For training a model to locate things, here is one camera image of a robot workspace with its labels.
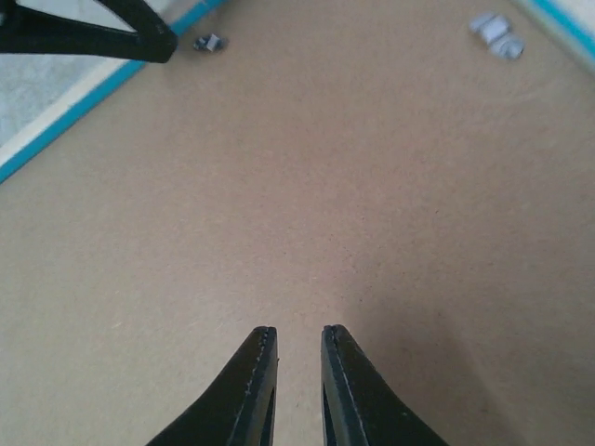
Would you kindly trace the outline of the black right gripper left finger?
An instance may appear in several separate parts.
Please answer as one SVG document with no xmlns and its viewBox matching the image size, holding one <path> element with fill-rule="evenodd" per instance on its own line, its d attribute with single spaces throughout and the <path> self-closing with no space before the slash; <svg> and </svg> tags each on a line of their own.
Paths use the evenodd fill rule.
<svg viewBox="0 0 595 446">
<path fill-rule="evenodd" d="M 205 392 L 149 443 L 271 445 L 277 375 L 277 331 L 259 326 Z"/>
</svg>

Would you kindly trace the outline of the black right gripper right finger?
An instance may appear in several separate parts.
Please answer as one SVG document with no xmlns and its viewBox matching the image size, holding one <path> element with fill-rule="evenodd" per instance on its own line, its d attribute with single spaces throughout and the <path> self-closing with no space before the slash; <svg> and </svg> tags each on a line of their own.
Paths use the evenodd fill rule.
<svg viewBox="0 0 595 446">
<path fill-rule="evenodd" d="M 321 365 L 326 445 L 446 445 L 396 396 L 345 326 L 324 327 Z"/>
</svg>

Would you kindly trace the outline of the brown frame backing board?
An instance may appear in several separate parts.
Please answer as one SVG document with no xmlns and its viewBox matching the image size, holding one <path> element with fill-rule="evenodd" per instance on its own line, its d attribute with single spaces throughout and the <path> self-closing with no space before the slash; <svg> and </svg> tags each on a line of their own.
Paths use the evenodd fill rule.
<svg viewBox="0 0 595 446">
<path fill-rule="evenodd" d="M 2 443 L 142 445 L 269 325 L 274 441 L 319 445 L 340 323 L 453 445 L 592 444 L 593 77 L 506 1 L 208 22 L 2 185 Z"/>
</svg>

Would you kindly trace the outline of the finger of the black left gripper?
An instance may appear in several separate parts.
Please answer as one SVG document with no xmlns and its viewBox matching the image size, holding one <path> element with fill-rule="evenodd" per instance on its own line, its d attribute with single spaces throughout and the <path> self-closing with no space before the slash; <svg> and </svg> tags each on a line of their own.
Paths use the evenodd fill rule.
<svg viewBox="0 0 595 446">
<path fill-rule="evenodd" d="M 125 31 L 71 20 L 20 5 L 1 3 L 3 54 L 87 55 L 166 63 L 178 46 L 178 37 L 144 1 L 102 1 L 128 24 Z"/>
</svg>

